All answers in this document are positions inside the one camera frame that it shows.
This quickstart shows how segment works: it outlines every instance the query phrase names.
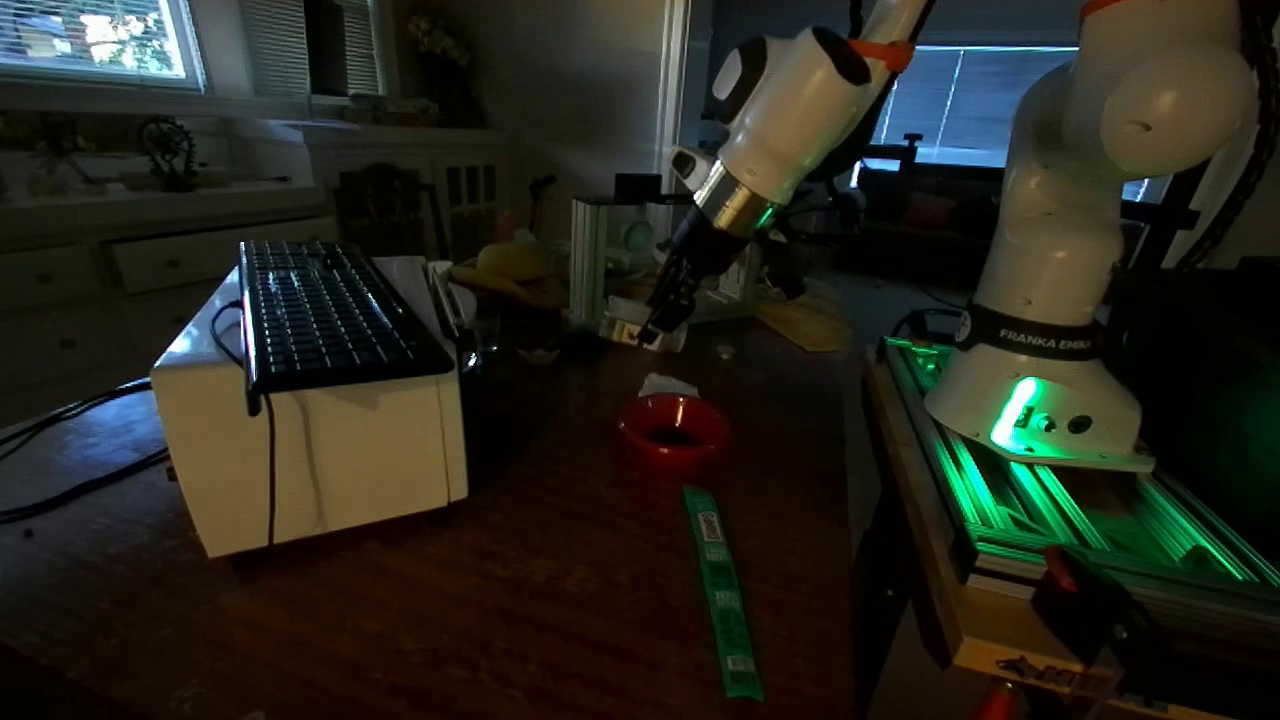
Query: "red cup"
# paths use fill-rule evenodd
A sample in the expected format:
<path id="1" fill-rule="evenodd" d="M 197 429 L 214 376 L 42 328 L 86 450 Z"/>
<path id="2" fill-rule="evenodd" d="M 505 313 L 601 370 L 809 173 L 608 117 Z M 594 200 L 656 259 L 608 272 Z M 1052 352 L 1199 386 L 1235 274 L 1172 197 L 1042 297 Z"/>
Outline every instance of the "red cup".
<path id="1" fill-rule="evenodd" d="M 702 397 L 636 397 L 616 419 L 628 454 L 660 479 L 703 479 L 730 441 L 730 414 Z"/>

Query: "window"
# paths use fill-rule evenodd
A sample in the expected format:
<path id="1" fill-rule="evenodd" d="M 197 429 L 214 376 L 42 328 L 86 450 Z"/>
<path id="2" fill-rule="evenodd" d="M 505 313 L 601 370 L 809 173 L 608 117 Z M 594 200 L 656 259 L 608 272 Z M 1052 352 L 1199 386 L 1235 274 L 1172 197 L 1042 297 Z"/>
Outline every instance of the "window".
<path id="1" fill-rule="evenodd" d="M 1006 169 L 1015 104 L 1074 55 L 1077 48 L 921 42 L 872 138 L 921 133 L 921 162 Z"/>
<path id="2" fill-rule="evenodd" d="M 0 0 L 0 81 L 201 87 L 184 0 Z"/>

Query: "white box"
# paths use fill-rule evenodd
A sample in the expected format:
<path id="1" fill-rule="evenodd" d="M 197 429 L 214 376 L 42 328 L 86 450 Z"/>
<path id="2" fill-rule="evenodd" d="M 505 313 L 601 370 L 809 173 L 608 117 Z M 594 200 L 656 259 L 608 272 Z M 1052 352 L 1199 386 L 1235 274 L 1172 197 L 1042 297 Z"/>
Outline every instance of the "white box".
<path id="1" fill-rule="evenodd" d="M 209 554 L 468 494 L 458 370 L 272 390 L 248 414 L 243 369 L 228 356 L 241 346 L 236 313 L 216 316 L 236 301 L 241 280 L 228 272 L 154 369 L 175 482 Z"/>

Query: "green tape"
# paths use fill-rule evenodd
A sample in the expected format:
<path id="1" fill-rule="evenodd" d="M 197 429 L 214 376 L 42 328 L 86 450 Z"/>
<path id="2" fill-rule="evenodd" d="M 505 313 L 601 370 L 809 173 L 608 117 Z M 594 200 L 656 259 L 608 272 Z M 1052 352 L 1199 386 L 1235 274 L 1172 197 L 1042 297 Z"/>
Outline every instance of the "green tape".
<path id="1" fill-rule="evenodd" d="M 697 563 L 703 576 L 703 600 L 714 616 L 724 697 L 763 704 L 763 678 L 754 652 L 750 608 L 731 569 L 716 494 L 697 482 L 683 482 L 683 516 L 688 516 Z"/>

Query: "red object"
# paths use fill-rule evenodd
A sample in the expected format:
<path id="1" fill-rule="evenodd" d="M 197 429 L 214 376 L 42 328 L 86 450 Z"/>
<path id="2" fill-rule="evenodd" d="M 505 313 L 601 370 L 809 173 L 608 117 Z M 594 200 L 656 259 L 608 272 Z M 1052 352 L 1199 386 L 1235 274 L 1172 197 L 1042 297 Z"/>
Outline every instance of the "red object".
<path id="1" fill-rule="evenodd" d="M 681 482 L 709 476 L 730 441 L 730 414 L 702 397 L 636 397 L 616 429 L 646 471 Z"/>
<path id="2" fill-rule="evenodd" d="M 1015 720 L 1015 697 L 1014 684 L 996 684 L 986 704 L 975 708 L 975 720 Z"/>

